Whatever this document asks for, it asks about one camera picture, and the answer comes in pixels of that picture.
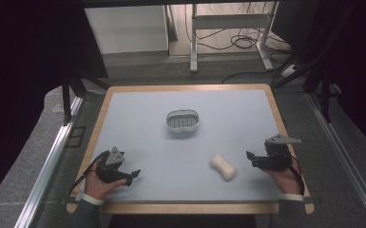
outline gray sleeve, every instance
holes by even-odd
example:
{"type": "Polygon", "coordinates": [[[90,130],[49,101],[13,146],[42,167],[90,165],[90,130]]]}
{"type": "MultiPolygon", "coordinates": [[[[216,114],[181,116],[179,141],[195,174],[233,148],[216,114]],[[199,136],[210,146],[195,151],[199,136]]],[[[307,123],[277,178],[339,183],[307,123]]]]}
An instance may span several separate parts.
{"type": "Polygon", "coordinates": [[[79,201],[76,211],[72,214],[73,228],[98,228],[100,206],[89,203],[83,199],[79,201]]]}
{"type": "Polygon", "coordinates": [[[279,200],[279,214],[272,223],[273,228],[309,228],[303,201],[279,200]]]}

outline metal frame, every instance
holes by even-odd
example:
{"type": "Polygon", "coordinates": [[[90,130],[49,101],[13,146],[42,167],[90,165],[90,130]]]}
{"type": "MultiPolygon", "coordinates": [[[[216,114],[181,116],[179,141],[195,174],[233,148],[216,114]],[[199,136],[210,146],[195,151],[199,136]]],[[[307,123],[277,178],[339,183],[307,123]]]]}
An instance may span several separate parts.
{"type": "Polygon", "coordinates": [[[360,196],[361,201],[366,207],[366,181],[358,172],[354,162],[352,161],[352,158],[349,156],[345,146],[343,146],[333,126],[325,120],[324,116],[319,111],[319,104],[316,97],[311,94],[306,94],[306,98],[308,99],[310,106],[313,108],[319,123],[321,124],[329,141],[331,142],[331,145],[337,152],[338,159],[342,163],[342,166],[345,169],[345,172],[348,175],[349,180],[355,187],[358,195],[360,196]]]}
{"type": "MultiPolygon", "coordinates": [[[[73,104],[71,106],[72,117],[77,114],[82,101],[83,99],[78,97],[73,100],[73,104]]],[[[55,166],[59,161],[59,158],[61,157],[62,151],[67,141],[67,137],[70,133],[70,129],[73,126],[73,122],[74,118],[70,118],[70,121],[67,125],[61,126],[59,133],[54,141],[54,144],[49,151],[46,162],[44,163],[44,166],[40,174],[38,175],[37,181],[34,183],[29,198],[26,201],[25,206],[23,207],[23,211],[14,226],[15,228],[27,228],[31,225],[31,222],[34,219],[35,213],[37,212],[37,208],[40,204],[41,198],[43,197],[47,189],[55,166]]]]}
{"type": "Polygon", "coordinates": [[[273,69],[271,61],[265,51],[265,42],[268,38],[274,19],[277,2],[274,2],[268,13],[260,14],[226,14],[226,15],[197,15],[197,4],[192,5],[192,41],[191,41],[191,72],[198,71],[197,29],[264,29],[260,41],[256,43],[262,62],[266,70],[273,69]]]}

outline aluminum rail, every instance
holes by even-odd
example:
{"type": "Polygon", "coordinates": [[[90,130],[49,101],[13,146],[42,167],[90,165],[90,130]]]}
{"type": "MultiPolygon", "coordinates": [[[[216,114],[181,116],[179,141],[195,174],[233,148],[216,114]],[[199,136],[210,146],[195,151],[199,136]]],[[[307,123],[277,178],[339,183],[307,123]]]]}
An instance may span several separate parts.
{"type": "Polygon", "coordinates": [[[358,172],[352,158],[349,156],[348,151],[343,146],[337,132],[330,123],[325,121],[325,118],[319,111],[319,103],[314,95],[306,94],[306,98],[310,102],[311,107],[316,114],[319,123],[321,124],[325,134],[327,135],[331,145],[337,152],[339,161],[342,163],[345,172],[347,173],[351,183],[355,187],[360,199],[362,200],[364,206],[366,207],[366,181],[363,179],[361,174],[358,172]]]}
{"type": "Polygon", "coordinates": [[[72,118],[66,126],[61,126],[58,135],[54,141],[54,144],[49,151],[46,162],[44,163],[44,166],[40,174],[38,175],[37,181],[34,183],[29,198],[26,201],[25,206],[23,207],[23,211],[14,226],[15,228],[27,228],[31,225],[35,213],[37,212],[38,205],[40,204],[41,198],[43,197],[47,189],[49,180],[52,176],[52,172],[54,171],[55,166],[59,161],[59,158],[61,157],[62,151],[67,141],[67,136],[69,135],[70,129],[72,128],[74,123],[73,117],[78,112],[82,100],[82,98],[75,98],[75,100],[73,100],[71,106],[72,118]]]}

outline hand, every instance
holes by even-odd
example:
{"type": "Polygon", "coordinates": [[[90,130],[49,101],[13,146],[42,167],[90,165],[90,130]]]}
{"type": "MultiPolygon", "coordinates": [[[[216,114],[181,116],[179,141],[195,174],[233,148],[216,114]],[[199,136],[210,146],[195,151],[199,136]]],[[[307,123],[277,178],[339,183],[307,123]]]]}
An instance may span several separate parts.
{"type": "MultiPolygon", "coordinates": [[[[292,158],[293,167],[299,173],[299,164],[298,162],[292,158]]],[[[297,194],[300,195],[300,187],[298,182],[296,181],[295,175],[289,169],[286,169],[283,172],[261,169],[263,172],[269,174],[275,181],[275,184],[278,186],[280,191],[284,194],[297,194]]]]}
{"type": "Polygon", "coordinates": [[[104,200],[112,189],[126,184],[126,180],[117,180],[112,183],[102,182],[94,172],[99,162],[100,160],[93,164],[91,171],[86,176],[85,194],[97,200],[104,200]]]}

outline person's left hand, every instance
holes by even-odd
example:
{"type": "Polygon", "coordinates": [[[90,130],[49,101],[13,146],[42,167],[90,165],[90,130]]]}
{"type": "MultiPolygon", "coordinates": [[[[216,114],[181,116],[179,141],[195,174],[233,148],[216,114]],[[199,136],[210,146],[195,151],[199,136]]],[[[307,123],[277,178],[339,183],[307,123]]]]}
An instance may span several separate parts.
{"type": "Polygon", "coordinates": [[[112,183],[102,182],[94,172],[100,160],[91,167],[91,171],[86,176],[85,194],[97,200],[104,200],[106,195],[114,188],[126,184],[126,180],[117,180],[112,183]]]}

